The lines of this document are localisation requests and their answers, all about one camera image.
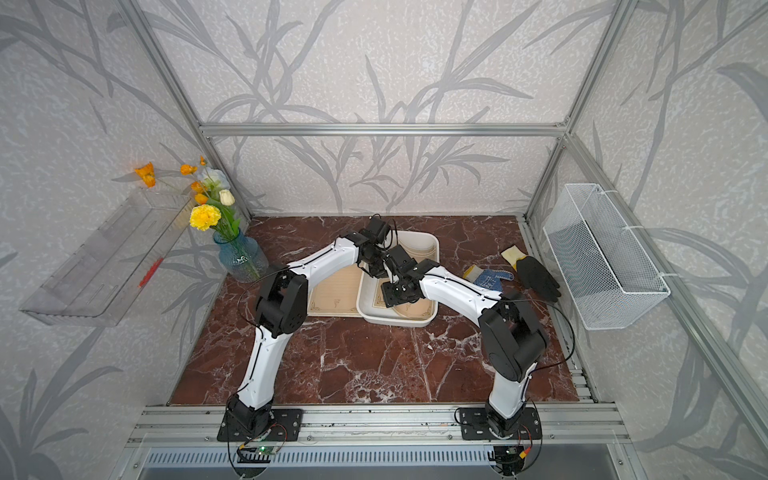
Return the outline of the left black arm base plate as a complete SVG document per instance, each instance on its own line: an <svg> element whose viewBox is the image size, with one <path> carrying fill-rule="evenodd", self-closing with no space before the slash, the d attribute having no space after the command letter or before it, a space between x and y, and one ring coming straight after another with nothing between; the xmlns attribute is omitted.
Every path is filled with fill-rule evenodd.
<svg viewBox="0 0 768 480"><path fill-rule="evenodd" d="M217 433L218 442L250 441L295 442L298 440L304 411L299 408L276 408L258 412L251 420L240 420L227 409Z"/></svg>

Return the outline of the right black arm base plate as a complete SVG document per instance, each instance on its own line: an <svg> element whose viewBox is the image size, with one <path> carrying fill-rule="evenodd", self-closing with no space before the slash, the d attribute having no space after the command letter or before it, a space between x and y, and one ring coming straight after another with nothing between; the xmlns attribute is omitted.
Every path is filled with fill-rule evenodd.
<svg viewBox="0 0 768 480"><path fill-rule="evenodd" d="M504 418L490 407L462 407L454 411L463 440L528 440L542 439L541 420L537 409L525 404L511 418Z"/></svg>

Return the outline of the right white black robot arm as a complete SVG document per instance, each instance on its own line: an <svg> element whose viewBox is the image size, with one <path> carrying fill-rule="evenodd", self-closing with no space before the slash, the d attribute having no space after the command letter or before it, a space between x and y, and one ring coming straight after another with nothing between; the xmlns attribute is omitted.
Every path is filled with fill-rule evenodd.
<svg viewBox="0 0 768 480"><path fill-rule="evenodd" d="M389 307L421 299L438 302L480 329L481 343L495 370L485 411L499 438L512 435L521 422L532 374L548 346L548 336L525 296L503 294L474 285L432 260L414 266L385 268L382 285Z"/></svg>

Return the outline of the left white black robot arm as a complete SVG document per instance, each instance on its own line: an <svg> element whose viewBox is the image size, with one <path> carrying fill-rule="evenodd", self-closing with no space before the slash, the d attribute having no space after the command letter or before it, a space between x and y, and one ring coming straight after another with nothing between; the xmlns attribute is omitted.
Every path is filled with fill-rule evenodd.
<svg viewBox="0 0 768 480"><path fill-rule="evenodd" d="M392 239L390 230L386 224L372 223L303 259L274 267L255 304L255 337L245 376L226 404L227 412L240 424L254 429L268 416L284 350L308 316L313 288L336 272L361 263L367 265L369 276L384 276L382 255Z"/></svg>

